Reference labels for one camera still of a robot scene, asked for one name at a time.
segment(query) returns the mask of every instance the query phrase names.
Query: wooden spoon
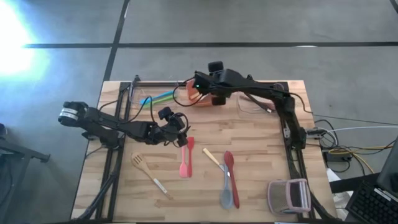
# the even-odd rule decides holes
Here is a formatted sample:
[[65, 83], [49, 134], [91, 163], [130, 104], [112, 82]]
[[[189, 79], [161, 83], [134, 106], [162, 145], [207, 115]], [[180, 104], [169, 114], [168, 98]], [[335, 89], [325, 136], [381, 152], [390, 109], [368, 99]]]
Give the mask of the wooden spoon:
[[148, 168], [148, 165], [147, 165], [147, 162], [144, 159], [144, 156], [142, 156], [138, 152], [135, 152], [135, 153], [131, 154], [131, 163], [133, 164], [133, 166], [135, 166], [138, 169], [144, 171], [148, 175], [148, 177], [151, 178], [152, 181], [159, 187], [159, 189], [163, 191], [163, 193], [166, 195], [166, 197], [168, 199], [170, 199], [170, 200], [173, 200], [173, 197], [169, 193], [167, 193], [167, 190], [155, 178], [154, 174]]
[[234, 196], [234, 204], [236, 208], [239, 208], [239, 196], [238, 190], [236, 189], [235, 177], [234, 177], [234, 157], [231, 152], [225, 151], [224, 153], [224, 161], [228, 166], [229, 173], [231, 174], [231, 182], [232, 182], [232, 194]]

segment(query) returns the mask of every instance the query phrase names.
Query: gray spoon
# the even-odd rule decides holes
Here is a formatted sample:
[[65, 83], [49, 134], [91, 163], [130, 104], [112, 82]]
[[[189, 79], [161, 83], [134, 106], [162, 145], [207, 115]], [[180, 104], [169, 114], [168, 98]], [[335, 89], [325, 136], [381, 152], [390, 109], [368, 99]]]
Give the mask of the gray spoon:
[[220, 195], [220, 202], [221, 202], [221, 206], [224, 209], [230, 209], [232, 207], [233, 204], [233, 196], [232, 196], [232, 191], [229, 189], [228, 187], [228, 167], [224, 164], [224, 179], [225, 179], [225, 185], [224, 185], [224, 189], [221, 192]]

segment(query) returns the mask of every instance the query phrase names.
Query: orange object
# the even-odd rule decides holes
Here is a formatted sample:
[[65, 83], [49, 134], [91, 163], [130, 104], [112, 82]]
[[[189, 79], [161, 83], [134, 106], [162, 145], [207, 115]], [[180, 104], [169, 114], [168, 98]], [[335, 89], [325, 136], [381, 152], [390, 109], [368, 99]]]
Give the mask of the orange object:
[[[198, 92], [198, 90], [194, 87], [192, 87], [194, 80], [189, 80], [187, 82], [187, 93], [188, 93], [188, 99], [191, 103], [194, 103], [198, 101], [200, 97], [202, 97], [202, 94]], [[211, 102], [213, 95], [212, 94], [207, 94], [206, 96], [202, 97], [202, 99], [194, 104], [194, 106], [212, 106], [213, 103]]]

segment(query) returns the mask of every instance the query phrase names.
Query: red utensil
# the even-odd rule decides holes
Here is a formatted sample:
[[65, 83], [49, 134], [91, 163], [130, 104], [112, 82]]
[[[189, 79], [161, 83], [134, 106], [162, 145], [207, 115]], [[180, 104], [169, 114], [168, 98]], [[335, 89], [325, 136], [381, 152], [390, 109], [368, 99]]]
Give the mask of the red utensil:
[[234, 196], [234, 204], [235, 204], [236, 208], [239, 208], [239, 196], [238, 196], [238, 190], [236, 189], [234, 170], [233, 170], [234, 156], [232, 155], [231, 152], [225, 151], [224, 162], [225, 162], [226, 166], [228, 167], [229, 173], [231, 174], [232, 194]]
[[188, 137], [187, 140], [188, 140], [187, 148], [189, 150], [188, 176], [191, 177], [192, 176], [192, 149], [193, 149], [193, 146], [195, 145], [195, 139], [193, 137]]

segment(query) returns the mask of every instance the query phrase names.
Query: white cable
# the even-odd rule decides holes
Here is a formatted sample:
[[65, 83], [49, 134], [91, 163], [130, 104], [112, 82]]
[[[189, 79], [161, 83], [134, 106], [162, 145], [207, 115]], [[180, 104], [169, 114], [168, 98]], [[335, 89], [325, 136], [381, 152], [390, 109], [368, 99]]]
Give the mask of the white cable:
[[363, 128], [398, 128], [398, 126], [368, 126], [368, 127], [339, 128], [334, 130], [328, 130], [328, 132], [331, 133], [333, 131], [343, 131], [343, 130], [363, 129]]
[[335, 144], [336, 145], [338, 144], [336, 136], [332, 133], [332, 131], [334, 131], [334, 130], [330, 131], [330, 130], [327, 130], [326, 128], [319, 128], [319, 127], [317, 127], [317, 128], [321, 129], [321, 130], [324, 130], [324, 131], [327, 131], [332, 136], [332, 138], [335, 140]]

